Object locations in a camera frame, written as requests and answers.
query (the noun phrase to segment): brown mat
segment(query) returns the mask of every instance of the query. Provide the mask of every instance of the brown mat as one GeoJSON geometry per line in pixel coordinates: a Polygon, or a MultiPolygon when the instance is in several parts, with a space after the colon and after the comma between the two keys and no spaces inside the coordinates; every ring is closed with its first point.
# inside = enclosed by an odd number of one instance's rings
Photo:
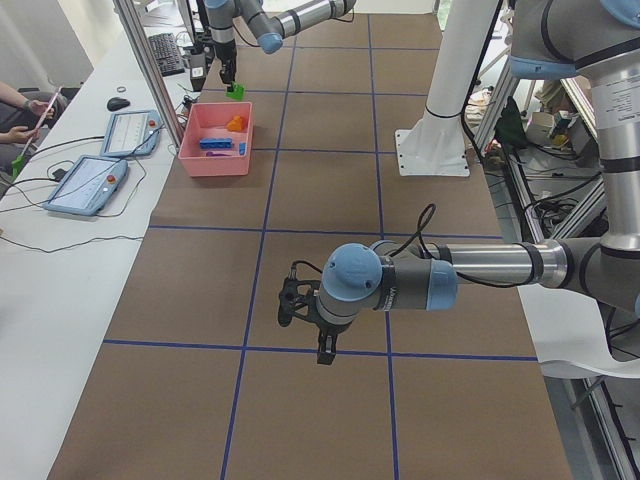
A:
{"type": "Polygon", "coordinates": [[[440,39],[431,15],[356,15],[239,48],[250,174],[174,164],[50,479],[571,478],[516,291],[362,312],[332,367],[311,325],[276,322],[292,260],[406,239],[429,202],[430,240],[499,241],[480,167],[401,178],[392,155],[440,39]]]}

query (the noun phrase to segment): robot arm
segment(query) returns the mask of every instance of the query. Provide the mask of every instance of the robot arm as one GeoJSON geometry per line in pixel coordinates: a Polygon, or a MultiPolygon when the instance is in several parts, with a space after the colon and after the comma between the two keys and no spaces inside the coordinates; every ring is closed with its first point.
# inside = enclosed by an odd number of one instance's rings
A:
{"type": "Polygon", "coordinates": [[[609,231],[602,238],[540,245],[338,248],[322,281],[295,268],[280,294],[278,320],[320,330],[318,363],[331,364],[338,335],[362,308],[442,310],[458,282],[509,288],[565,288],[640,317],[640,11],[628,0],[518,0],[514,76],[557,79],[577,73],[592,85],[609,231]],[[306,293],[299,292],[307,287],[306,293]],[[299,312],[308,307],[307,314],[299,312]]]}
{"type": "Polygon", "coordinates": [[[325,20],[342,17],[355,3],[356,0],[312,0],[269,18],[261,0],[205,0],[213,46],[222,63],[222,83],[233,90],[237,56],[234,18],[242,16],[262,50],[271,54],[282,47],[283,39],[325,20]]]}

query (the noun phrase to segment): blue toy brick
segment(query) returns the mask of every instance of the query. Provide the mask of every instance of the blue toy brick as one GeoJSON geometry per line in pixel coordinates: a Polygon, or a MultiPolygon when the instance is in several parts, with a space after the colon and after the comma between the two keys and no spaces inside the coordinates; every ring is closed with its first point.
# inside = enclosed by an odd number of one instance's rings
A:
{"type": "Polygon", "coordinates": [[[231,147],[233,147],[233,142],[230,138],[203,138],[200,140],[200,148],[203,150],[231,147]]]}

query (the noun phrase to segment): black mouse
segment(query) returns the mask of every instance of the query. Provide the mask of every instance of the black mouse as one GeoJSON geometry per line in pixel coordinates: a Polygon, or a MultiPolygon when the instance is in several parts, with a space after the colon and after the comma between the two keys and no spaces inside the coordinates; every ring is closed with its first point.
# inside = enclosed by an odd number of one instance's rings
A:
{"type": "Polygon", "coordinates": [[[113,97],[110,98],[107,102],[107,110],[109,110],[110,112],[115,112],[116,110],[128,107],[129,105],[131,105],[131,102],[126,98],[113,97]]]}

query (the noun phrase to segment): red plastic container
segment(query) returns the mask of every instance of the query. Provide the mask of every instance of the red plastic container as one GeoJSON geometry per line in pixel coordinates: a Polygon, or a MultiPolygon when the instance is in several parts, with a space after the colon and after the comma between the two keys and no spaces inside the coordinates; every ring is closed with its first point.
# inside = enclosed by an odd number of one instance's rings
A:
{"type": "Polygon", "coordinates": [[[196,103],[191,106],[178,158],[191,177],[246,175],[249,173],[252,138],[251,102],[196,103]],[[247,122],[242,132],[227,130],[227,123],[236,115],[247,122]],[[231,138],[233,146],[230,149],[202,150],[200,140],[203,138],[231,138]],[[239,151],[241,143],[246,144],[243,155],[239,151]],[[207,156],[207,152],[216,156],[207,156]]]}

